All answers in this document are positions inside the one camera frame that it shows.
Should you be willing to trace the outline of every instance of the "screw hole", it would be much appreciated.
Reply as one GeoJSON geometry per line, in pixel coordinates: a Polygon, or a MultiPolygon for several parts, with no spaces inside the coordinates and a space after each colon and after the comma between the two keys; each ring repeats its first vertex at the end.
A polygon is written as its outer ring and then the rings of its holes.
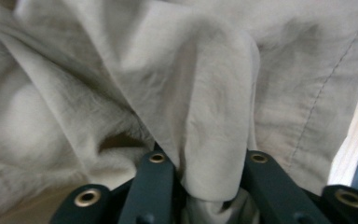
{"type": "Polygon", "coordinates": [[[261,154],[253,154],[251,156],[251,159],[252,159],[252,161],[258,162],[258,163],[266,163],[269,160],[269,158],[267,158],[261,154]]]}
{"type": "Polygon", "coordinates": [[[298,224],[314,224],[315,220],[308,214],[303,212],[295,213],[295,220],[298,224]]]}
{"type": "Polygon", "coordinates": [[[350,207],[358,208],[358,195],[345,189],[338,189],[335,193],[336,198],[350,207]]]}
{"type": "Polygon", "coordinates": [[[161,153],[157,153],[157,154],[154,154],[152,155],[149,160],[151,162],[154,162],[154,163],[160,163],[160,162],[164,162],[165,161],[165,157],[163,154],[161,153]]]}
{"type": "Polygon", "coordinates": [[[153,224],[154,216],[152,214],[146,214],[143,216],[138,216],[136,218],[136,224],[153,224]]]}
{"type": "Polygon", "coordinates": [[[98,189],[87,189],[75,197],[75,204],[79,207],[88,207],[97,203],[101,198],[101,192],[98,189]]]}

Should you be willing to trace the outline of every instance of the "brass eyelet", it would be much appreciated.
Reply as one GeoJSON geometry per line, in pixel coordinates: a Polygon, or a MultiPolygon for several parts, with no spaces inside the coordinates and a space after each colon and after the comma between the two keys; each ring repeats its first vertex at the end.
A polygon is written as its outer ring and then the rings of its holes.
{"type": "Polygon", "coordinates": [[[358,208],[358,195],[345,189],[338,189],[334,194],[341,203],[358,208]]]}
{"type": "Polygon", "coordinates": [[[160,163],[165,161],[165,156],[161,153],[156,153],[152,155],[149,160],[153,163],[160,163]]]}
{"type": "Polygon", "coordinates": [[[257,163],[266,163],[269,160],[269,158],[267,158],[262,154],[255,153],[251,155],[251,160],[257,163]]]}
{"type": "Polygon", "coordinates": [[[98,189],[87,189],[75,197],[75,204],[78,207],[88,207],[97,203],[101,198],[101,192],[98,189]]]}

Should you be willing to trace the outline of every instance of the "stitching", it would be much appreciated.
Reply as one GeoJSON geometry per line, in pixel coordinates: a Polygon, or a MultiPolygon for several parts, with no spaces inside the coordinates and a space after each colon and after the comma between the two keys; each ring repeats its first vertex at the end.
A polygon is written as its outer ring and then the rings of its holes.
{"type": "Polygon", "coordinates": [[[338,61],[338,63],[336,64],[336,66],[333,68],[331,74],[326,78],[326,80],[324,81],[324,84],[323,84],[322,87],[319,89],[318,95],[316,96],[316,98],[315,98],[315,100],[314,100],[314,102],[313,102],[312,108],[310,109],[310,112],[309,112],[307,121],[306,121],[305,124],[304,124],[304,127],[303,127],[303,130],[302,130],[302,132],[301,132],[301,135],[298,137],[298,141],[297,141],[297,144],[296,144],[296,148],[295,148],[295,150],[293,151],[292,155],[290,155],[289,167],[288,167],[288,172],[287,172],[288,174],[290,174],[291,171],[292,171],[293,158],[295,157],[296,153],[297,153],[298,150],[299,150],[300,142],[301,142],[301,140],[302,140],[302,138],[303,138],[303,135],[304,135],[304,132],[305,132],[305,130],[307,129],[307,126],[308,126],[308,124],[309,124],[309,122],[310,122],[310,117],[311,117],[311,115],[312,115],[312,113],[313,113],[313,110],[315,109],[316,103],[318,102],[318,100],[319,100],[319,98],[320,98],[320,96],[321,96],[321,93],[322,93],[322,91],[324,90],[325,84],[326,84],[327,81],[330,79],[330,77],[331,77],[333,74],[335,74],[336,69],[340,66],[340,64],[342,63],[344,57],[349,53],[349,51],[350,51],[351,47],[353,46],[353,43],[355,42],[355,40],[357,39],[357,37],[358,37],[358,31],[356,32],[356,34],[355,34],[355,36],[354,36],[352,42],[349,44],[347,50],[344,52],[344,54],[343,54],[342,57],[339,59],[339,61],[338,61]]]}

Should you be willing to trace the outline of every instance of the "white cloth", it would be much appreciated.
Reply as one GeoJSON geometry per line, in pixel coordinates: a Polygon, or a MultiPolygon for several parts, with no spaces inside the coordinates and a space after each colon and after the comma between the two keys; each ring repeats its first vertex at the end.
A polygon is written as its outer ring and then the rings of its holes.
{"type": "Polygon", "coordinates": [[[190,221],[236,223],[245,149],[319,192],[357,100],[358,1],[21,0],[0,8],[0,223],[120,185],[153,140],[190,221]]]}

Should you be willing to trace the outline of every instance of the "cloth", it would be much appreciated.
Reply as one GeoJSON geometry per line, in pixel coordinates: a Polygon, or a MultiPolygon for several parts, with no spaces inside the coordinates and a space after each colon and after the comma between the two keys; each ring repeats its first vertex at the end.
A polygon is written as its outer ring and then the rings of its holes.
{"type": "Polygon", "coordinates": [[[154,140],[189,222],[237,223],[245,149],[319,192],[357,100],[358,1],[21,0],[0,8],[0,223],[119,186],[154,140]]]}
{"type": "Polygon", "coordinates": [[[348,134],[335,156],[328,179],[329,185],[353,184],[358,167],[358,102],[351,121],[348,134]]]}

